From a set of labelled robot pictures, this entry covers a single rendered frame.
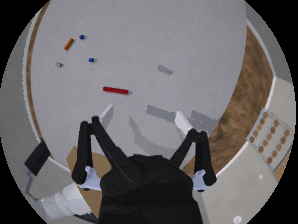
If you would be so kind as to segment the dark red rod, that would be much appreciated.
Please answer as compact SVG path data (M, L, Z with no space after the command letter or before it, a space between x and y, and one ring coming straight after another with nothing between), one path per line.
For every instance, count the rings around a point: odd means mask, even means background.
M103 91L126 94L126 95L128 94L128 90L111 88L111 87L103 87Z

